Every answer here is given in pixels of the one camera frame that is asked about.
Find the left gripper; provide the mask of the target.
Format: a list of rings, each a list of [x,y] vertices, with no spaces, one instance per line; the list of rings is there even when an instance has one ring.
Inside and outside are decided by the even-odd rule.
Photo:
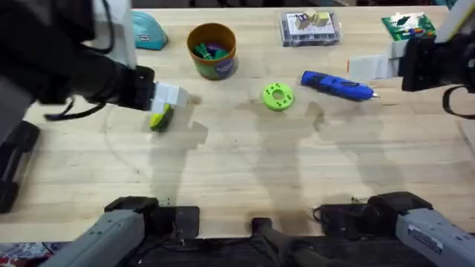
[[[139,111],[150,109],[151,113],[164,113],[166,105],[186,106],[189,96],[180,86],[154,85],[154,71],[149,67],[131,68],[103,55],[78,59],[69,87],[72,94],[91,103],[108,103]]]

